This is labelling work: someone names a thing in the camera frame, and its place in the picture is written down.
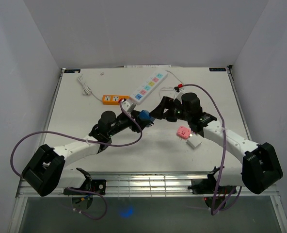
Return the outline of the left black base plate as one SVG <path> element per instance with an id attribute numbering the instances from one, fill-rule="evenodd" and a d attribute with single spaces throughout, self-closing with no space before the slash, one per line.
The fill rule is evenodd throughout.
<path id="1" fill-rule="evenodd" d="M 63 190 L 64 195 L 89 195 L 91 192 L 105 195 L 106 193 L 106 180 L 86 180 L 79 188 L 66 188 Z"/>

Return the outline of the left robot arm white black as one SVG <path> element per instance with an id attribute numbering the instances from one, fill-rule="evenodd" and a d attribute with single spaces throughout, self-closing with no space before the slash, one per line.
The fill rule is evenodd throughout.
<path id="1" fill-rule="evenodd" d="M 113 111 L 105 111 L 82 141 L 56 147 L 41 145 L 24 168 L 23 179 L 42 197 L 56 188 L 71 188 L 66 192 L 70 195 L 75 190 L 86 194 L 93 190 L 91 175 L 82 168 L 68 169 L 67 166 L 103 152 L 112 143 L 111 137 L 127 128 L 142 133 L 154 120 L 146 110 L 118 116 Z"/>

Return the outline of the right corner label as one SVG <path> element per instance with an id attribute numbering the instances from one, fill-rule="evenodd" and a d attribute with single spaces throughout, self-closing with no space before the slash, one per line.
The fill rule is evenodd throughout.
<path id="1" fill-rule="evenodd" d="M 210 72 L 226 72 L 226 68 L 224 67 L 210 67 Z"/>

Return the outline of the aluminium frame rail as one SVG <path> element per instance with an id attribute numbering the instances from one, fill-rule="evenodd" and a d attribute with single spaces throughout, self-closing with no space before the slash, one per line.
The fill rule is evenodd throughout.
<path id="1" fill-rule="evenodd" d="M 188 189 L 191 181 L 201 181 L 204 174 L 92 174 L 93 180 L 106 180 L 106 198 L 134 197 L 212 197 L 213 194 L 193 194 Z M 272 185 L 258 196 L 279 196 L 276 185 Z M 243 187 L 242 196 L 257 196 Z M 16 197 L 40 197 L 24 180 L 20 181 Z"/>

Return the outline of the pink plug adapter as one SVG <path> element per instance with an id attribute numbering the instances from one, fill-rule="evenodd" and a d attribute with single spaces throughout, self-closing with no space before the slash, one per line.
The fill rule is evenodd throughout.
<path id="1" fill-rule="evenodd" d="M 187 127 L 180 126 L 176 132 L 176 135 L 182 139 L 188 139 L 191 135 L 191 130 Z"/>

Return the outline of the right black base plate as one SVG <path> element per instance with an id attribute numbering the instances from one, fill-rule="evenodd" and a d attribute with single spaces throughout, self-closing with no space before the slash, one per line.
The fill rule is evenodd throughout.
<path id="1" fill-rule="evenodd" d="M 210 179 L 192 179 L 191 185 L 188 186 L 188 190 L 191 190 L 193 194 L 213 194 L 216 186 L 215 180 Z M 233 189 L 233 186 L 219 186 L 217 189 L 217 195 L 228 194 Z"/>

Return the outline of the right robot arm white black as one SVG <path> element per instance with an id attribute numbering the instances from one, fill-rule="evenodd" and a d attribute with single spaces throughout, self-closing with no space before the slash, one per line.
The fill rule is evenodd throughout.
<path id="1" fill-rule="evenodd" d="M 213 193 L 220 192 L 225 186 L 243 186 L 261 194 L 283 177 L 271 144 L 250 141 L 223 127 L 216 117 L 203 111 L 195 93 L 183 94 L 180 100 L 163 97 L 150 115 L 169 122 L 186 121 L 193 133 L 223 147 L 241 163 L 240 168 L 220 165 L 208 174 L 207 186 Z"/>

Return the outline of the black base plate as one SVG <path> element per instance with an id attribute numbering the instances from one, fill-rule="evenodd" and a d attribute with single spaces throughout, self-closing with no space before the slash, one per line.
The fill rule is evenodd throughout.
<path id="1" fill-rule="evenodd" d="M 213 194 L 216 186 L 215 180 L 210 179 L 192 179 L 191 185 L 188 186 L 188 190 L 191 190 L 193 194 Z M 233 186 L 219 186 L 217 189 L 217 195 L 228 194 L 233 189 Z"/>
<path id="2" fill-rule="evenodd" d="M 105 195 L 106 193 L 106 180 L 86 180 L 79 188 L 66 188 L 63 190 L 64 195 L 89 195 L 91 192 Z"/>

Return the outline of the white multicolour power strip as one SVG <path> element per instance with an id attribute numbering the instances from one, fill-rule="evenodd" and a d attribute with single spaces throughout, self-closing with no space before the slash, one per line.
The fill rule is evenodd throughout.
<path id="1" fill-rule="evenodd" d="M 142 104 L 143 101 L 146 100 L 146 98 L 168 77 L 169 73 L 182 83 L 182 81 L 171 71 L 157 69 L 147 78 L 146 81 L 140 84 L 136 90 L 133 91 L 129 99 L 136 105 Z"/>

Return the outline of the orange power strip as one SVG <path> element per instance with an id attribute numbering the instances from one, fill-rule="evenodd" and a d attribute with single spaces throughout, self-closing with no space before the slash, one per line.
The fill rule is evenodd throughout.
<path id="1" fill-rule="evenodd" d="M 82 74 L 77 77 L 77 80 L 82 86 L 83 95 L 93 96 L 98 101 L 100 101 L 103 105 L 119 105 L 119 101 L 121 99 L 129 98 L 129 96 L 124 96 L 124 95 L 103 95 L 102 98 L 99 98 L 92 92 L 91 88 L 88 86 Z"/>

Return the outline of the left corner label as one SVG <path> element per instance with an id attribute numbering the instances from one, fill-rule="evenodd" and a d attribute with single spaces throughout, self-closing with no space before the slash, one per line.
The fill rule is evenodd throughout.
<path id="1" fill-rule="evenodd" d="M 65 69 L 64 73 L 80 73 L 80 69 Z"/>

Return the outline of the corner label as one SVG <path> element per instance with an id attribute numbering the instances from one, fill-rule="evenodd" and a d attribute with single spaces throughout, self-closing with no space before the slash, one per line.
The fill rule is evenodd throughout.
<path id="1" fill-rule="evenodd" d="M 226 68 L 224 67 L 210 67 L 210 72 L 226 72 Z"/>
<path id="2" fill-rule="evenodd" d="M 65 69 L 64 73 L 80 73 L 80 69 Z"/>

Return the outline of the blue cube socket adapter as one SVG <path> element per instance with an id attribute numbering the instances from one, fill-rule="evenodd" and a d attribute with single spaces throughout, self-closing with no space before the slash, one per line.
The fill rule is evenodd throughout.
<path id="1" fill-rule="evenodd" d="M 140 125 L 143 126 L 143 123 L 145 121 L 152 121 L 154 122 L 155 118 L 151 117 L 150 112 L 147 110 L 141 110 L 141 113 L 139 114 L 138 118 L 140 120 Z"/>

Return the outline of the white plug adapter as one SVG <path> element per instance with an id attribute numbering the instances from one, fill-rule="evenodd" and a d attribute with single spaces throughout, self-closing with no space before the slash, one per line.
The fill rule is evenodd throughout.
<path id="1" fill-rule="evenodd" d="M 202 141 L 199 136 L 194 134 L 187 139 L 186 143 L 194 150 L 202 143 Z"/>

